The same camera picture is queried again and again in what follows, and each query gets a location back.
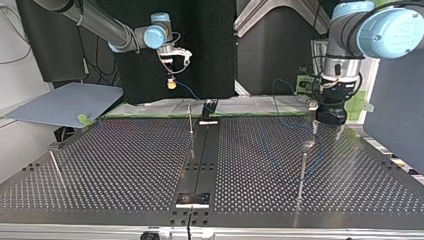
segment metal plate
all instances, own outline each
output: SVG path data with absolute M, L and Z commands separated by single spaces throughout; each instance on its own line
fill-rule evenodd
M 424 229 L 424 187 L 352 130 L 337 140 L 338 131 L 321 125 L 313 135 L 303 117 L 221 119 L 208 225 Z
M 45 157 L 3 184 L 0 220 L 178 224 L 175 192 L 193 143 L 188 119 L 105 120 L 56 152 L 57 166 Z

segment aluminum frame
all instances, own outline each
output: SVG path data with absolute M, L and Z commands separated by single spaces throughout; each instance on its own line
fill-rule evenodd
M 243 37 L 268 12 L 277 7 L 290 7 L 298 12 L 311 26 L 314 26 L 317 0 L 251 0 L 234 22 L 234 30 L 238 37 Z M 316 16 L 316 30 L 324 34 L 328 30 L 330 18 L 320 8 Z

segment black cable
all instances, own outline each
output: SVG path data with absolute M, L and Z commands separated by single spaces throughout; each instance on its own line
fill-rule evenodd
M 315 43 L 315 34 L 316 34 L 316 30 L 315 29 L 316 29 L 317 22 L 318 22 L 319 11 L 321 11 L 321 3 L 320 3 L 320 1 L 318 1 L 318 7 L 317 7 L 317 11 L 315 12 L 314 23 L 312 25 L 312 41 L 313 41 L 313 43 Z M 317 67 L 317 72 L 319 71 L 317 58 L 323 58 L 323 57 L 325 57 L 325 56 L 323 56 L 323 55 L 316 56 L 315 55 L 315 47 L 314 47 L 314 44 L 312 44 L 312 59 L 315 61 L 315 65 Z
M 413 2 L 413 1 L 399 1 L 399 2 L 391 2 L 391 3 L 386 3 L 383 4 L 379 7 L 374 8 L 372 11 L 367 12 L 364 16 L 362 16 L 358 22 L 355 23 L 355 25 L 353 25 L 353 28 L 350 30 L 349 35 L 347 36 L 347 46 L 345 46 L 347 48 L 347 50 L 349 51 L 349 53 L 354 56 L 354 57 L 360 57 L 360 56 L 355 56 L 353 54 L 352 51 L 352 46 L 351 46 L 351 41 L 353 38 L 353 35 L 355 34 L 355 32 L 358 30 L 358 28 L 372 15 L 376 14 L 378 11 L 384 9 L 384 8 L 388 8 L 388 7 L 399 7 L 399 6 L 418 6 L 418 7 L 422 7 L 424 8 L 423 4 L 419 4 L 417 2 Z
M 112 72 L 110 73 L 105 73 L 99 66 L 99 40 L 100 37 L 97 36 L 96 38 L 96 61 L 95 61 L 95 66 L 97 67 L 97 69 L 99 69 L 100 73 L 104 76 L 112 76 L 115 73 L 116 70 L 116 60 L 113 60 L 113 69 Z
M 113 72 L 115 72 L 115 70 L 116 70 L 116 61 L 114 60 L 114 68 L 113 68 L 113 72 L 112 72 L 112 74 L 105 74 L 105 73 L 103 73 L 103 71 L 98 67 L 98 66 L 96 66 L 95 64 L 93 64 L 93 63 L 91 63 L 90 62 L 90 60 L 88 60 L 88 58 L 87 58 L 87 54 L 86 54 L 86 52 L 85 52 L 85 48 L 84 48 L 84 44 L 83 44 L 83 41 L 82 41 L 82 37 L 81 37 L 81 31 L 80 31 L 80 29 L 79 29 L 79 27 L 77 28 L 77 31 L 78 31 L 78 38 L 79 38 L 79 41 L 80 41 L 80 44 L 81 44 L 81 50 L 82 50 L 82 55 L 83 55 L 83 57 L 84 57 L 84 59 L 85 59 L 85 62 L 88 64 L 88 66 L 91 66 L 93 69 L 94 69 L 94 71 L 95 72 L 97 72 L 97 74 L 99 75 L 99 79 L 97 80 L 97 82 L 96 82 L 96 84 L 99 84 L 100 82 L 101 82 L 101 80 L 103 80 L 105 83 L 107 83 L 108 85 L 111 85 L 111 83 L 107 80 L 107 79 L 105 79 L 103 76 L 105 75 L 105 76 L 111 76 L 112 74 L 113 74 Z M 97 60 L 97 56 L 98 56 L 98 54 L 97 54 L 97 52 L 98 52 L 98 44 L 96 44 L 97 46 L 96 46 L 96 62 L 98 61 Z M 90 74 L 88 74 L 85 78 L 83 78 L 82 80 L 85 80 L 85 79 L 87 79 L 88 77 L 90 76 Z

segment white cable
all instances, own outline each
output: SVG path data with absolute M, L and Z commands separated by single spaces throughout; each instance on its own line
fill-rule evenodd
M 156 53 L 157 53 L 157 55 L 158 55 L 158 57 L 159 57 L 159 62 L 160 62 L 160 63 L 162 64 L 162 66 L 166 69 L 166 71 L 168 71 L 170 74 L 174 74 L 174 75 L 176 75 L 176 74 L 182 73 L 182 72 L 184 72 L 184 71 L 187 69 L 187 67 L 188 67 L 188 65 L 185 65 L 185 64 L 184 64 L 183 69 L 181 69 L 181 70 L 179 70 L 179 71 L 174 72 L 174 71 L 172 71 L 171 69 L 169 69 L 169 68 L 165 65 L 165 63 L 163 63 L 163 62 L 162 62 L 162 58 L 160 57 L 159 51 L 156 51 Z
M 31 53 L 31 50 L 32 50 L 32 48 L 31 48 L 31 45 L 29 45 L 29 42 L 28 42 L 28 39 L 27 39 L 27 37 L 26 36 L 24 36 L 24 35 L 22 35 L 20 32 L 19 32 L 19 30 L 16 28 L 16 26 L 12 23 L 12 21 L 10 21 L 10 19 L 9 19 L 9 17 L 6 15 L 6 13 L 3 11 L 3 9 L 7 9 L 7 10 L 10 10 L 19 20 L 22 20 L 21 19 L 21 16 L 19 16 L 19 13 L 14 9 L 14 8 L 12 8 L 11 6 L 9 6 L 9 5 L 6 5 L 6 4 L 4 4 L 4 3 L 0 3 L 0 15 L 2 15 L 2 17 L 6 20 L 6 22 L 10 25 L 10 27 L 12 28 L 12 30 L 14 30 L 15 32 L 16 32 L 16 34 L 18 34 L 18 36 L 26 43 L 26 44 L 28 44 L 28 46 L 29 46 L 29 49 L 28 49 L 28 52 L 24 55 L 24 56 L 22 56 L 22 57 L 20 57 L 20 58 L 17 58 L 17 59 L 14 59 L 14 60 L 10 60 L 10 61 L 5 61 L 5 62 L 0 62 L 0 64 L 10 64 L 10 63 L 15 63 L 15 62 L 19 62 L 19 61 L 21 61 L 21 60 L 23 60 L 23 59 L 25 59 L 26 57 L 28 57 L 29 55 L 30 55 L 30 53 Z
M 11 11 L 20 21 L 22 21 L 21 16 L 19 16 L 19 13 L 11 6 L 6 5 L 6 4 L 0 4 L 0 13 L 3 17 L 4 20 L 6 20 L 6 22 L 9 24 L 9 26 L 12 28 L 12 30 L 14 30 L 18 36 L 28 44 L 28 39 L 26 36 L 22 35 L 21 32 L 19 32 L 19 30 L 15 27 L 15 25 L 12 23 L 12 21 L 10 21 L 9 17 L 6 15 L 6 13 L 3 11 L 3 9 L 9 10 Z

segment blue joint cap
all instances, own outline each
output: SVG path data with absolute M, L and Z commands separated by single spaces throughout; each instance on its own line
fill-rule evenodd
M 169 18 L 168 13 L 154 13 L 150 16 L 150 21 L 152 23 L 154 22 L 171 22 L 171 19 Z
M 144 32 L 144 43 L 151 49 L 162 47 L 166 41 L 168 41 L 166 31 L 161 26 L 152 25 Z
M 378 12 L 359 28 L 361 52 L 372 58 L 400 58 L 413 51 L 424 37 L 424 18 L 414 10 L 391 8 Z
M 333 18 L 331 21 L 339 17 L 346 15 L 359 13 L 359 12 L 369 12 L 375 8 L 374 2 L 363 1 L 363 2 L 350 2 L 350 3 L 340 3 L 336 6 L 333 11 Z

